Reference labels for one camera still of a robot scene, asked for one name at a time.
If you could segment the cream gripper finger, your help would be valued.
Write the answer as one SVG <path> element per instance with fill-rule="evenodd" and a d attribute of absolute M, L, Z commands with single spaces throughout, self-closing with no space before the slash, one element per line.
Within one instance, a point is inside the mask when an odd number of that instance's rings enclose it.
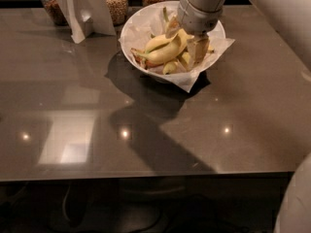
<path fill-rule="evenodd" d="M 189 67 L 191 69 L 203 61 L 207 54 L 209 43 L 208 35 L 194 36 L 187 40 L 187 49 L 190 55 Z"/>
<path fill-rule="evenodd" d="M 165 37 L 172 38 L 180 29 L 180 23 L 176 16 L 173 16 L 168 20 L 165 26 Z"/>

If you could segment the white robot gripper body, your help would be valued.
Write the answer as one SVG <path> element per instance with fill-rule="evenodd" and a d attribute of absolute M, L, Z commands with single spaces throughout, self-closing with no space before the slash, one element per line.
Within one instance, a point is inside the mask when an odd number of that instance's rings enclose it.
<path fill-rule="evenodd" d="M 204 12 L 195 8 L 190 0 L 180 0 L 177 20 L 181 28 L 192 35 L 201 35 L 212 31 L 222 11 Z"/>

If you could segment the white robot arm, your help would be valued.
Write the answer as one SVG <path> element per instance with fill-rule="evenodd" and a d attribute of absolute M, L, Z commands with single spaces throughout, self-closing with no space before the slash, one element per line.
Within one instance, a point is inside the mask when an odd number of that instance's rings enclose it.
<path fill-rule="evenodd" d="M 311 69 L 311 0 L 249 0 Z M 216 27 L 225 0 L 180 0 L 168 33 L 180 28 L 202 35 Z M 284 195 L 273 233 L 311 233 L 311 154 L 294 172 Z"/>

